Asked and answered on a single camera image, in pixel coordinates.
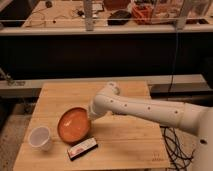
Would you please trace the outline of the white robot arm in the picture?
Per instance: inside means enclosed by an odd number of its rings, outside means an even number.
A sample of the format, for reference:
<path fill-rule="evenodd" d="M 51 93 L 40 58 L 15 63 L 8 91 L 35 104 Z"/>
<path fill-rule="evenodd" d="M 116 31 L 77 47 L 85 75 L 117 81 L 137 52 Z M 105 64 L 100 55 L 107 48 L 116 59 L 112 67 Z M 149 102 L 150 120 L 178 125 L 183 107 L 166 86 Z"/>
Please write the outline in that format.
<path fill-rule="evenodd" d="M 91 120 L 108 111 L 127 114 L 177 128 L 197 137 L 193 171 L 213 171 L 213 107 L 184 102 L 136 99 L 120 96 L 116 82 L 108 82 L 88 106 Z"/>

